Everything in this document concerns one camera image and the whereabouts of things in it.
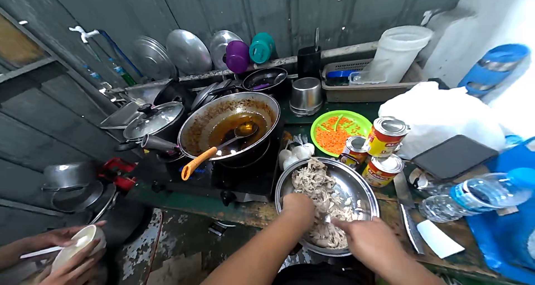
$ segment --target metal wall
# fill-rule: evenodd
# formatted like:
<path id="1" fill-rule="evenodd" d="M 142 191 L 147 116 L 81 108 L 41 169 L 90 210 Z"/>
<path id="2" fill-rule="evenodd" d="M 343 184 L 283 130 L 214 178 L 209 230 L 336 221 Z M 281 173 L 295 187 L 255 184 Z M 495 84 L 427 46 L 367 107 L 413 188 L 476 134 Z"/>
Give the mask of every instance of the metal wall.
<path id="1" fill-rule="evenodd" d="M 0 0 L 0 6 L 87 80 L 90 65 L 115 87 L 126 84 L 106 62 L 97 62 L 80 35 L 68 30 L 104 29 L 132 60 L 131 42 L 139 35 L 165 45 L 173 29 L 186 29 L 205 44 L 218 30 L 235 32 L 246 43 L 270 33 L 278 55 L 296 55 L 313 45 L 320 28 L 323 49 L 378 40 L 399 25 L 419 25 L 425 11 L 452 9 L 458 0 Z M 96 42 L 112 53 L 101 38 Z M 134 71 L 123 66 L 136 77 Z M 0 197 L 46 206 L 38 187 L 46 165 L 110 156 L 110 138 L 97 129 L 105 114 L 95 108 L 76 82 L 57 69 L 41 70 L 43 81 L 18 78 L 0 86 Z M 104 112 L 112 107 L 95 89 L 84 88 Z M 0 213 L 0 227 L 17 220 Z M 25 234 L 37 229 L 22 227 Z"/>

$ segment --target table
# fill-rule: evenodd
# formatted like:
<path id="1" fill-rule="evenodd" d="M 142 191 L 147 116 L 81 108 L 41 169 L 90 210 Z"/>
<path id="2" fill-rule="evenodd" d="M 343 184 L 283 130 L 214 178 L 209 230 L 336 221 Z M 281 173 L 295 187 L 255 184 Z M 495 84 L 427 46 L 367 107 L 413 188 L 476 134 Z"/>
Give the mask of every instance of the table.
<path id="1" fill-rule="evenodd" d="M 281 118 L 284 119 L 284 129 L 292 135 L 306 134 L 310 138 L 312 122 L 321 114 L 332 110 L 351 110 L 360 113 L 371 122 L 377 118 L 377 111 L 382 104 L 374 103 L 325 103 L 322 109 L 314 116 L 295 117 L 289 109 L 287 100 L 279 100 L 281 106 Z M 316 152 L 316 156 L 326 156 L 322 152 Z M 425 244 L 425 255 L 414 252 L 409 238 L 403 228 L 398 202 L 393 184 L 383 188 L 373 188 L 378 199 L 381 218 L 394 230 L 398 239 L 402 242 L 406 251 L 416 260 L 432 265 L 435 270 L 446 270 L 449 273 L 471 275 L 483 280 L 496 281 L 496 273 L 487 268 L 483 255 L 479 251 L 475 239 L 464 219 L 449 223 L 437 223 L 437 226 L 453 240 L 458 242 L 466 250 L 451 255 L 446 259 L 440 259 Z M 277 217 L 273 202 L 246 202 L 233 203 L 225 207 L 218 199 L 199 197 L 177 192 L 155 193 L 150 184 L 138 182 L 129 192 L 128 198 L 142 201 L 155 207 L 179 209 L 181 211 L 208 216 L 217 220 L 241 223 L 248 226 L 263 228 Z M 416 223 L 424 220 L 417 210 L 411 211 L 411 216 Z"/>

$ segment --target knife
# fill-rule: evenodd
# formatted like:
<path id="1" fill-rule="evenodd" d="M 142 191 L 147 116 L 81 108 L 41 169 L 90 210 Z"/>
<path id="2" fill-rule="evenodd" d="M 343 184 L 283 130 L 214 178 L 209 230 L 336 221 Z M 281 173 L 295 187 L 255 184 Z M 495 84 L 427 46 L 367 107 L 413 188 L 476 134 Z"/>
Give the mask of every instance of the knife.
<path id="1" fill-rule="evenodd" d="M 409 240 L 418 254 L 425 254 L 422 236 L 418 232 L 409 213 L 410 209 L 415 208 L 415 206 L 403 171 L 394 177 L 394 187 L 396 188 L 396 194 L 398 195 L 398 202 L 400 204 L 401 219 L 403 220 L 403 226 L 407 231 Z"/>

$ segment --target purple cup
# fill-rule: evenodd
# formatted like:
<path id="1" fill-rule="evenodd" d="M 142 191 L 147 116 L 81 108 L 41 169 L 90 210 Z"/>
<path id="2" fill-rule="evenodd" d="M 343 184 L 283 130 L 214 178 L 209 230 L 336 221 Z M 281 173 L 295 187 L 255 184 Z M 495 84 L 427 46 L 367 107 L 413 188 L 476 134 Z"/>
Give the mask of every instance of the purple cup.
<path id="1" fill-rule="evenodd" d="M 239 40 L 229 42 L 225 63 L 236 74 L 245 72 L 249 66 L 249 46 Z"/>

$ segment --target white wall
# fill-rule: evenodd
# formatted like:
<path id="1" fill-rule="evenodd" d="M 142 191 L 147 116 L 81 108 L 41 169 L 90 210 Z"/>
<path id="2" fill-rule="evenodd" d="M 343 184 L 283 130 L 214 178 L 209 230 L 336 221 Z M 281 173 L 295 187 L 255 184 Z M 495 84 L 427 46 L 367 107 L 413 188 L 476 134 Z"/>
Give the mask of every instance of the white wall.
<path id="1" fill-rule="evenodd" d="M 459 0 L 454 12 L 468 12 L 443 37 L 436 48 L 423 50 L 424 71 L 456 87 L 472 65 L 489 49 L 505 43 L 523 43 L 535 50 L 535 0 Z M 433 19 L 445 20 L 444 16 Z M 500 123 L 524 138 L 535 136 L 535 67 L 526 58 L 515 73 L 483 101 L 493 108 Z"/>

